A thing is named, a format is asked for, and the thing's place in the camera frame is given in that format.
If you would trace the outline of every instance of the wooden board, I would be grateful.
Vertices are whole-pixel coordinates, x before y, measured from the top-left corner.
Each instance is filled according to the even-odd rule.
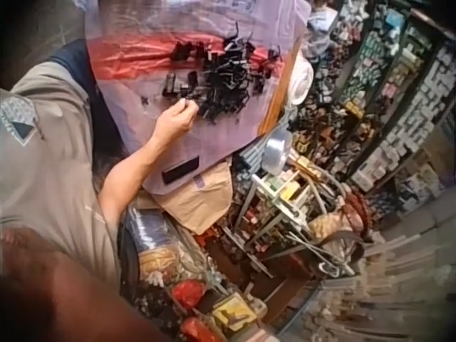
[[[286,92],[290,83],[291,73],[293,72],[294,62],[298,56],[299,48],[301,47],[302,36],[298,37],[294,42],[293,48],[286,57],[285,66],[280,76],[279,85],[274,92],[269,104],[268,112],[263,119],[263,122],[258,128],[258,136],[271,132],[276,127],[279,120],[280,111],[286,100]]]

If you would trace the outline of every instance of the finger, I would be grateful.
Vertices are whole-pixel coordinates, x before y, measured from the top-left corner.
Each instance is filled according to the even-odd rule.
[[[185,109],[185,103],[186,100],[184,98],[181,98],[174,105],[165,110],[165,113],[169,113],[171,115],[179,114]]]
[[[200,108],[193,100],[187,101],[187,107],[180,113],[183,117],[193,119]]]

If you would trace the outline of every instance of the gray shirt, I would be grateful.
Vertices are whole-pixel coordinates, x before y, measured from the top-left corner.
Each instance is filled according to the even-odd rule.
[[[0,228],[32,228],[118,289],[118,228],[93,189],[86,92],[46,62],[1,91],[0,109]]]

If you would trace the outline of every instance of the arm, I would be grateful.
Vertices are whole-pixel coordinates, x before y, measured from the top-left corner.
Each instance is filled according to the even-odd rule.
[[[101,211],[109,225],[118,224],[158,157],[174,140],[191,129],[197,111],[194,101],[182,99],[177,102],[158,118],[149,141],[109,172],[98,195]]]

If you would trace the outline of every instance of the shirt patch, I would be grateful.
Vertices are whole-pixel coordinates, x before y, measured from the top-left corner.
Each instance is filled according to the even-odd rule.
[[[13,137],[25,146],[36,132],[35,106],[30,100],[11,96],[1,99],[0,122]]]

